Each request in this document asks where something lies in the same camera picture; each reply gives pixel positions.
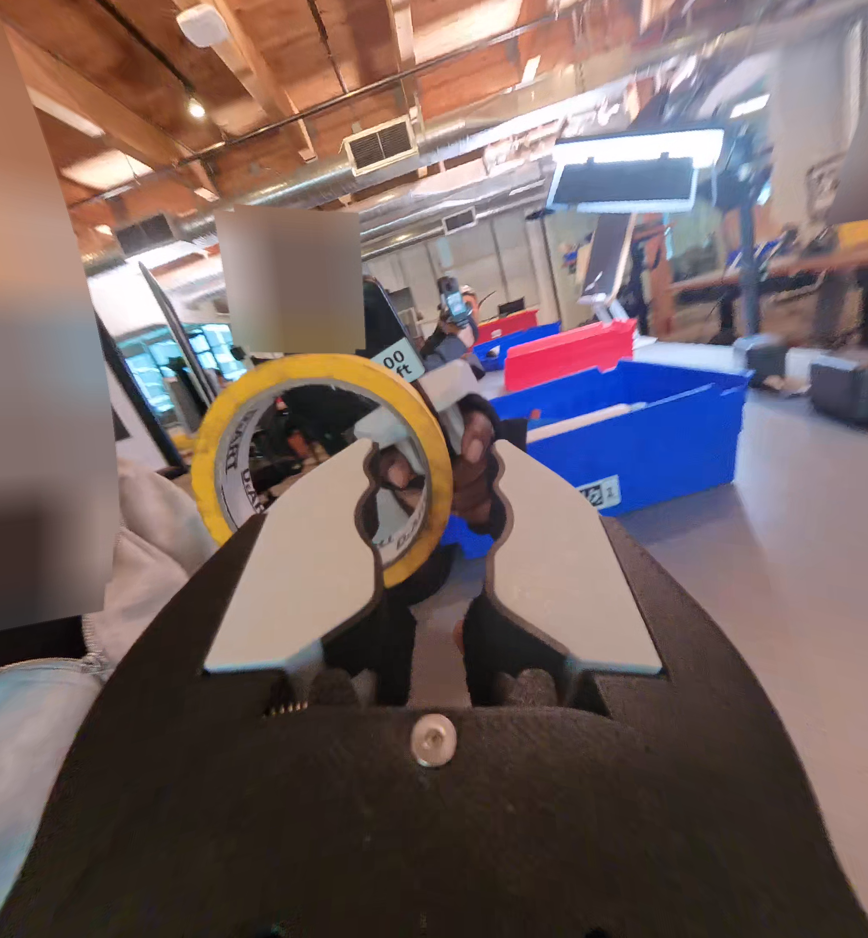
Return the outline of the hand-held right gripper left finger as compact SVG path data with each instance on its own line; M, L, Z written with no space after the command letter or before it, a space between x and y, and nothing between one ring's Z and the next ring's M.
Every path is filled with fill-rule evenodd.
M207 653L209 673L316 673L333 638L381 597L361 511L375 445L357 440L269 508Z

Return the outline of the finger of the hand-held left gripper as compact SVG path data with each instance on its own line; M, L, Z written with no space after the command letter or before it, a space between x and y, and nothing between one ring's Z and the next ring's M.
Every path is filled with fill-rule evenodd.
M420 440L404 419L389 409L374 409L352 427L356 439L369 439L380 450L394 448L413 471L426 471L427 461Z
M474 394L478 394L478 379L467 362L449 362L425 374L426 398L454 456L462 454L465 433L465 419L459 404Z

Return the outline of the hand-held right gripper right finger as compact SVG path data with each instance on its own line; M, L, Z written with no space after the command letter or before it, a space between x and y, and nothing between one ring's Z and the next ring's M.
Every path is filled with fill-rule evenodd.
M662 660L596 508L512 443L494 445L505 512L485 592L572 671L662 674Z

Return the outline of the yellow tape roll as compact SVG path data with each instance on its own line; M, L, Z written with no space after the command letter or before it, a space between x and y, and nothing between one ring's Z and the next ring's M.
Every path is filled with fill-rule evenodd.
M247 520L265 512L251 481L251 439L267 407L287 390L327 384L360 395L400 419L421 454L425 490L419 519L402 546L382 556L383 580L411 577L440 545L451 516L451 456L436 413L423 393L369 358L293 355L266 361L223 390L203 419L193 447L192 485L212 538L226 543Z

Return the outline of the blue plastic bin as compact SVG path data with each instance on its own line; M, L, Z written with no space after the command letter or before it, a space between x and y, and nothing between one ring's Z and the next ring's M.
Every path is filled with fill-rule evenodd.
M646 409L527 445L606 517L716 488L734 479L747 370L624 359L492 401L528 428L618 404Z

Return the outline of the background wooden desk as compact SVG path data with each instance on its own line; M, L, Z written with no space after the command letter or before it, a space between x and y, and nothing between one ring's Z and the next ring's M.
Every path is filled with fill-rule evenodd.
M868 268L868 246L809 256L777 256L763 268L770 277L792 277L803 273L822 274L834 271L858 271ZM738 268L692 277L670 284L670 293L679 296L685 292L703 291L737 284L741 279Z

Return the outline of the person's left hand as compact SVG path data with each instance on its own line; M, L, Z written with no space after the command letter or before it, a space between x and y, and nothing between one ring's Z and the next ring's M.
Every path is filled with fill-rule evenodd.
M487 400L470 394L459 402L464 420L464 433L459 456L451 463L451 514L462 519L471 531L491 533L493 513L493 482L495 462L491 456L498 429L498 416ZM407 515L417 508L424 483L406 457L397 448L378 452L371 465L372 477L382 490L393 494L398 507Z

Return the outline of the red plastic bin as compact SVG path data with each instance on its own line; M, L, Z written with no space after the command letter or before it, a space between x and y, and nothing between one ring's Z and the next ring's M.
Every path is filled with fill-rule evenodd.
M593 322L513 348L503 370L504 390L519 392L589 369L615 369L633 357L636 333L635 319Z
M539 309L525 309L479 324L477 344L493 343L538 326Z

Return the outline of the white ceiling air vent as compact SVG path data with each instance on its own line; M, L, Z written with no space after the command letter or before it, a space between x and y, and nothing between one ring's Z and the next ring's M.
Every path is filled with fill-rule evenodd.
M342 150L352 174L364 176L392 166L419 153L414 125L409 115L378 124L347 136Z

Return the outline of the black board with wooden rim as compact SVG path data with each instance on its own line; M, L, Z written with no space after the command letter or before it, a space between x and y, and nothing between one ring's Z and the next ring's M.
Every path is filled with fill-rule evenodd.
M623 284L635 228L635 213L601 214L590 241L577 303L608 308Z

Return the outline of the black overhead pole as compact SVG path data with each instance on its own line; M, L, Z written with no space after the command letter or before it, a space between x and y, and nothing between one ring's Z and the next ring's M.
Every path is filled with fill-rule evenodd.
M203 408L208 410L218 394L216 385L209 380L205 369L196 356L193 345L182 326L179 315L167 294L145 264L137 262L137 267L144 277L159 309L163 313L175 343L181 350L182 357L193 376L193 384L196 388L197 397L202 401Z

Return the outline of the light panel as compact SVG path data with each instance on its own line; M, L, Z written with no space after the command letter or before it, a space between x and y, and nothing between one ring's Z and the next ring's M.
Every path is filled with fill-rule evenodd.
M589 214L679 214L721 156L725 131L701 125L560 138L545 208Z

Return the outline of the dark grey power adapter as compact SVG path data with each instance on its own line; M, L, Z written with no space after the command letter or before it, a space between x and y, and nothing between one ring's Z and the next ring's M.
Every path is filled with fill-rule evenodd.
M820 414L868 425L868 349L815 358L809 369L809 397Z
M736 339L732 346L737 367L752 373L752 387L781 387L786 377L787 342L771 334Z

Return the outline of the white ceiling device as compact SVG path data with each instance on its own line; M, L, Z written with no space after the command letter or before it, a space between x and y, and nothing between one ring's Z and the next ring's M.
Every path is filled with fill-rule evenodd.
M198 2L183 6L176 15L182 35L199 49L210 49L231 41L229 27L214 4Z

